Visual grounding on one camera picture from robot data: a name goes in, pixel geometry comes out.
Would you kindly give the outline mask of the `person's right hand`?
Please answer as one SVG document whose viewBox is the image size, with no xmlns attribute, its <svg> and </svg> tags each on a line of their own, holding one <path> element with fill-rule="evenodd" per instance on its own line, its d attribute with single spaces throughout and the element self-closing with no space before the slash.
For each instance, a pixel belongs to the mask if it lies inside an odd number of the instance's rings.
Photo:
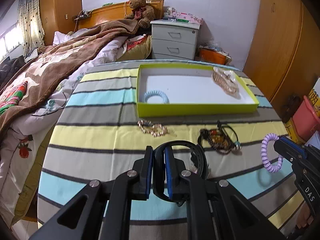
<svg viewBox="0 0 320 240">
<path fill-rule="evenodd" d="M 310 225 L 313 222 L 313 216 L 311 211 L 306 203 L 304 203 L 300 209 L 300 213 L 296 220 L 296 226 L 301 229 Z"/>
</svg>

